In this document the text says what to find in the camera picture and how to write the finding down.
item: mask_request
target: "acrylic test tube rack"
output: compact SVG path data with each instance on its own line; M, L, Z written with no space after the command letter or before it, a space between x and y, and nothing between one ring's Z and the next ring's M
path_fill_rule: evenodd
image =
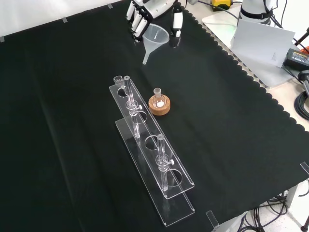
M195 212L185 191L194 187L129 76L114 78L110 91L124 118L116 121L163 224L169 226Z

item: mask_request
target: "test tube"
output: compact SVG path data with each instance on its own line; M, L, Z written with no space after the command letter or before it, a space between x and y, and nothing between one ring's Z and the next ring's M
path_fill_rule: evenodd
M132 93L132 88L131 88L131 81L129 76L124 77L125 85L126 85L126 94L128 98L128 105L129 107L134 106L134 98L133 98L133 93Z
M158 148L159 148L159 160L160 162L164 162L166 161L164 135L159 134L157 136L157 140L158 140Z
M164 135L159 134L157 136L158 140L158 151L159 151L159 164L162 165L159 167L159 170L161 171L161 181L162 181L162 190L166 191L168 190L168 160L165 155L165 143L164 143Z
M132 123L133 123L133 130L134 130L134 135L137 139L140 138L140 128L139 128L139 124L137 123L137 116L138 114L136 114L135 116L132 116Z
M114 82L119 88L123 88L125 86L125 82L122 79L122 76L116 76L114 77Z

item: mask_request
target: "robot finger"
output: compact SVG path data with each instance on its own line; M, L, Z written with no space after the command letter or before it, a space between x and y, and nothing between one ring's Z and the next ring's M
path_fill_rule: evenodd
M129 9L127 10L127 13L126 13L126 19L128 21L131 21L133 13L134 13L134 9L135 9L135 6L134 6L133 2L131 2L130 5L129 5Z

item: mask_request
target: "plastic funnel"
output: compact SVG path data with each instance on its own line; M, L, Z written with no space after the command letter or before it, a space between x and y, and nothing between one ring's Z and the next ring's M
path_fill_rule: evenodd
M143 34L143 40L146 50L143 64L146 64L149 54L169 41L169 33L164 28L151 23Z

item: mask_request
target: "black cloth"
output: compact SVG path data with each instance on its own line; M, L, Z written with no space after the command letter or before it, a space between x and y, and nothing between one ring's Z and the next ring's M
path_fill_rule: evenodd
M122 1L0 44L1 223L6 232L210 231L307 178L309 135L184 11L180 46L142 65ZM169 29L166 14L155 23ZM165 228L117 131L109 86L129 75L195 187L196 213Z

